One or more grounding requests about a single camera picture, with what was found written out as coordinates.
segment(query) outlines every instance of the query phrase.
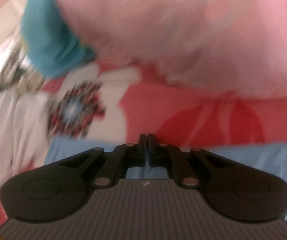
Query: teal cloth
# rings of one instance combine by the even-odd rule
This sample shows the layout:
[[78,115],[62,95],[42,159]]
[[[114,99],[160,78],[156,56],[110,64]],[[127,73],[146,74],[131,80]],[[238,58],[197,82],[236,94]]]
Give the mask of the teal cloth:
[[28,0],[21,33],[34,67],[48,78],[63,75],[95,56],[69,30],[55,0]]

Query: white fabric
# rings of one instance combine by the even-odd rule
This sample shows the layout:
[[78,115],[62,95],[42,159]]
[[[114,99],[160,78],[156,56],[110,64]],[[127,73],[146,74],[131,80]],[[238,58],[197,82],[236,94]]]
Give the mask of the white fabric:
[[26,169],[44,164],[51,101],[45,94],[25,94],[15,89],[0,93],[0,187]]

